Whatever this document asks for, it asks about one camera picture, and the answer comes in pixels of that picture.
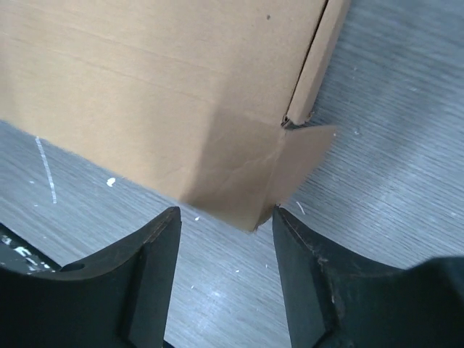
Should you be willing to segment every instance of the gray floor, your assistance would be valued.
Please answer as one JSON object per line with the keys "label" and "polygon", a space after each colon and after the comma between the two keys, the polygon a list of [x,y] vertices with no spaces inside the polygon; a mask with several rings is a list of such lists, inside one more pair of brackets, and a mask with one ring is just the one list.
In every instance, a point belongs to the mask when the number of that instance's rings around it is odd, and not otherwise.
{"label": "gray floor", "polygon": [[[339,125],[288,208],[360,254],[407,267],[464,254],[464,1],[354,0],[315,108]],[[0,218],[58,263],[173,204],[0,125]],[[166,337],[183,347],[290,347],[270,224],[246,235],[183,209]]]}

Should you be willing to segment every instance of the wood grain floor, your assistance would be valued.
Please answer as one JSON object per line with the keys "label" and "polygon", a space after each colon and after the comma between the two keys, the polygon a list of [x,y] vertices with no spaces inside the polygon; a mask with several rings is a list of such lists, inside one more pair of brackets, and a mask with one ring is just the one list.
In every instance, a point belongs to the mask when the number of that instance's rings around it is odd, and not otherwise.
{"label": "wood grain floor", "polygon": [[[313,118],[337,140],[287,204],[298,218],[390,265],[464,254],[463,33],[461,0],[353,1]],[[175,204],[42,141],[54,204],[34,137],[1,124],[0,138],[1,221],[59,264]],[[290,347],[270,224],[246,235],[182,212],[167,340]]]}

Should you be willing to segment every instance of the cardboard box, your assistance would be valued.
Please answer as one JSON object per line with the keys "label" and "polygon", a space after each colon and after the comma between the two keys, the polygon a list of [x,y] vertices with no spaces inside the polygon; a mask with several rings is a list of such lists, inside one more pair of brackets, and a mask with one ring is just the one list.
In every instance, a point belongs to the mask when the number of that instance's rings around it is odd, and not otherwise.
{"label": "cardboard box", "polygon": [[285,124],[308,118],[347,8],[3,0],[0,114],[252,231],[330,146],[331,126]]}

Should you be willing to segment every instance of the black plastic part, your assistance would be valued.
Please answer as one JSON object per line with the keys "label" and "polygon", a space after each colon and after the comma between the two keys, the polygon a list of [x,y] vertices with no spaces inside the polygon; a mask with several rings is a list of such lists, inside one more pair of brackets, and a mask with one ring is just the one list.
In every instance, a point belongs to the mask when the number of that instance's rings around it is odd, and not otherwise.
{"label": "black plastic part", "polygon": [[464,347],[464,257],[400,270],[279,207],[273,235],[293,348]]}
{"label": "black plastic part", "polygon": [[[172,207],[56,272],[2,265],[0,347],[171,347],[163,337],[180,236],[181,213]],[[11,251],[0,245],[10,263]]]}

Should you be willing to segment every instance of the box flap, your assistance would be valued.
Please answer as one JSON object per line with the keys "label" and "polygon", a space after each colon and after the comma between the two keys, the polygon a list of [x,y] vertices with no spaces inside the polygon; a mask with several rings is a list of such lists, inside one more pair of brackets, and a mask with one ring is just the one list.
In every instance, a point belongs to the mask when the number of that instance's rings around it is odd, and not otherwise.
{"label": "box flap", "polygon": [[286,117],[296,125],[308,121],[339,37],[350,0],[326,0]]}
{"label": "box flap", "polygon": [[335,132],[331,125],[285,131],[258,225],[270,218],[274,206],[283,204],[322,162]]}

